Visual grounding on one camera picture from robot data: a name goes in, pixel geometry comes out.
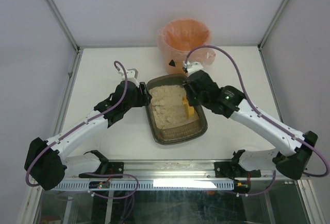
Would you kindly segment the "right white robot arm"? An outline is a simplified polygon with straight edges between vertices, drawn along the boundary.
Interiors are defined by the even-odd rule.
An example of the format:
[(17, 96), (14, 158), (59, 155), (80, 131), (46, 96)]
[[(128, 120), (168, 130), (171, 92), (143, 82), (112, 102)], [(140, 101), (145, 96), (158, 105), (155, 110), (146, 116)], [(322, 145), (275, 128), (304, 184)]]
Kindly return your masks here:
[(245, 171), (276, 170), (287, 178), (298, 180), (303, 175), (318, 137), (308, 131), (294, 130), (266, 113), (256, 112), (237, 88), (218, 87), (211, 77), (199, 70), (189, 74), (184, 83), (191, 106), (203, 106), (214, 114), (232, 119), (267, 140), (271, 150), (234, 152), (230, 165)]

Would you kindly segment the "yellow litter scoop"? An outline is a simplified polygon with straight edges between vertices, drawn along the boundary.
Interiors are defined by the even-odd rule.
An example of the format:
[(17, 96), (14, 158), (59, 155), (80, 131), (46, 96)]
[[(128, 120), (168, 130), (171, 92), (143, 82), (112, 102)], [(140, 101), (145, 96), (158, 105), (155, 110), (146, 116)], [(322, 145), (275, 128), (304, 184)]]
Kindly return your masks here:
[(194, 115), (194, 107), (189, 105), (189, 102), (186, 97), (182, 97), (181, 102), (186, 114), (186, 118), (191, 118)]

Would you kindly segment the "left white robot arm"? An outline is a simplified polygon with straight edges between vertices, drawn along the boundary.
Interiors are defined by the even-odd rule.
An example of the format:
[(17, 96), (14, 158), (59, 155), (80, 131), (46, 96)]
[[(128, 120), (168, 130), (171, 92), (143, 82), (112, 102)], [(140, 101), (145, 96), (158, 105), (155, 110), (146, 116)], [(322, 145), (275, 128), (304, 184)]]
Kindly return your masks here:
[(89, 137), (120, 121), (131, 108), (148, 106), (151, 98), (144, 82), (122, 81), (75, 127), (46, 140), (34, 139), (24, 165), (26, 183), (48, 191), (70, 176), (106, 177), (110, 163), (98, 150), (80, 156), (70, 154)]

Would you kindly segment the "orange trash bin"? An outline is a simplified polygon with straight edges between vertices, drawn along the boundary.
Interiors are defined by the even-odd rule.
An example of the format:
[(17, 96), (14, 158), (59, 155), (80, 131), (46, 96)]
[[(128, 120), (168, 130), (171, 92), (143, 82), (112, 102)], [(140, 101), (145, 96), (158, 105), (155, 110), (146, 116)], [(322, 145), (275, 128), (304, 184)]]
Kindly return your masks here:
[(183, 62), (186, 58), (185, 54), (173, 54), (165, 56), (166, 71), (168, 74), (185, 74), (183, 70)]

